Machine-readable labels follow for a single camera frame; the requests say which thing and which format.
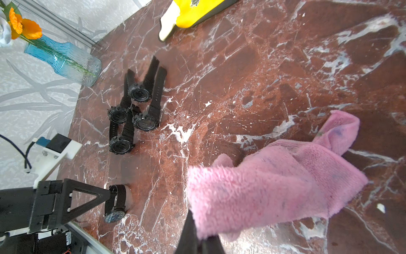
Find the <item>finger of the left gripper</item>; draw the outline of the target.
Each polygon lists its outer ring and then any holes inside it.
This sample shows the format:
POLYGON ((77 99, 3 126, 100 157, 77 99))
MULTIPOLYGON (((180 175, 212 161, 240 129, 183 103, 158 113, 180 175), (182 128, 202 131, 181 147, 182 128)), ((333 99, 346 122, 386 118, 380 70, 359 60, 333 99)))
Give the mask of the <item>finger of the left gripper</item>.
POLYGON ((107 201, 111 193, 107 189, 66 178, 61 195, 61 224, 65 225, 107 201))

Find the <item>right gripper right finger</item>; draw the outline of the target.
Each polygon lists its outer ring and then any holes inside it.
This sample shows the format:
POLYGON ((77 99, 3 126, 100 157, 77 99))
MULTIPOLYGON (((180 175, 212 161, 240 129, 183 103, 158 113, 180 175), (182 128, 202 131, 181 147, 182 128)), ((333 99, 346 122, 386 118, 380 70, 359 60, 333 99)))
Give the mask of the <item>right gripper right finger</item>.
POLYGON ((201 241, 202 254, 225 254, 219 236, 212 236, 201 241))

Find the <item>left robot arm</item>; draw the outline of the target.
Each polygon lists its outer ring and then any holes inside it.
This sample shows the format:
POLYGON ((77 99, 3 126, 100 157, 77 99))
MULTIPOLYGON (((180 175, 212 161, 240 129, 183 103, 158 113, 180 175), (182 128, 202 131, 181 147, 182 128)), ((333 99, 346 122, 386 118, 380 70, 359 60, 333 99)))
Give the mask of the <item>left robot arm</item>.
POLYGON ((37 188, 1 190, 1 233, 28 229, 28 234, 52 230, 67 224, 111 197, 107 189, 71 179, 40 181, 37 188), (73 192, 95 198, 72 207, 73 192))

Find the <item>pink fluffy cloth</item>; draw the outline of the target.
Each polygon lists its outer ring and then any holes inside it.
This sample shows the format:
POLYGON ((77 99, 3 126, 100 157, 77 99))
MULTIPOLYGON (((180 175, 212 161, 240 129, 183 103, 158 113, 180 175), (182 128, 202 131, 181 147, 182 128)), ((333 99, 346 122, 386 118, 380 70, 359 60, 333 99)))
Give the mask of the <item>pink fluffy cloth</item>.
POLYGON ((368 183, 343 158, 358 117, 334 110, 311 142, 279 139, 234 166, 222 154, 188 170, 187 197, 200 240, 308 217, 328 219, 368 183))

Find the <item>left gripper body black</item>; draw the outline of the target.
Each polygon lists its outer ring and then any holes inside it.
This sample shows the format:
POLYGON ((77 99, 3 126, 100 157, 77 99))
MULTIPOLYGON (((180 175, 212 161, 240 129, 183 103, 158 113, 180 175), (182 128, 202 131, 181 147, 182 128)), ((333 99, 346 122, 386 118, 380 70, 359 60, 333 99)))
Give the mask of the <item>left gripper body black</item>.
POLYGON ((53 230, 62 222, 63 181, 40 181, 34 192, 28 234, 53 230))

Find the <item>black watch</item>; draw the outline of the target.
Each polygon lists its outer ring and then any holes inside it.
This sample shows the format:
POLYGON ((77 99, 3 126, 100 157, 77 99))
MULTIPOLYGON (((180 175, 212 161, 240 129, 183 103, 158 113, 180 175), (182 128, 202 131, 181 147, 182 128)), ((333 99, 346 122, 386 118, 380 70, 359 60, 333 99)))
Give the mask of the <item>black watch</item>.
POLYGON ((133 116, 140 113, 140 108, 132 104, 128 109, 121 106, 114 106, 108 110, 110 120, 110 152, 116 155, 129 153, 134 144, 133 116))
POLYGON ((166 77, 167 70, 163 67, 159 67, 152 91, 151 103, 148 107, 148 110, 143 113, 138 113, 133 117, 133 125, 138 130, 148 132, 159 127, 161 115, 161 99, 166 82, 166 77))
POLYGON ((144 80, 139 82, 135 81, 135 72, 128 69, 125 83, 127 88, 125 91, 131 99, 140 103, 148 102, 151 99, 159 63, 160 61, 156 56, 153 56, 144 80))
POLYGON ((122 131, 121 137, 130 142, 134 139, 134 126, 133 126, 133 110, 132 110, 132 100, 127 95, 125 89, 127 88, 126 74, 124 76, 124 95, 118 106, 112 106, 108 112, 108 118, 110 120, 110 140, 114 137, 118 137, 118 126, 124 124, 124 129, 122 131))

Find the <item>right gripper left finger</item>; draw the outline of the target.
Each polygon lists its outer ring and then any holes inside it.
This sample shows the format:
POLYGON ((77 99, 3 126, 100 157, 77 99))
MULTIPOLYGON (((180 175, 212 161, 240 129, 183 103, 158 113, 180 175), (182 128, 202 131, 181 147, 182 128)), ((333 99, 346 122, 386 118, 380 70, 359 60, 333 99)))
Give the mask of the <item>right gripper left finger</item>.
POLYGON ((196 225, 191 210, 188 211, 184 228, 182 230, 175 254, 197 254, 198 239, 196 235, 196 225))

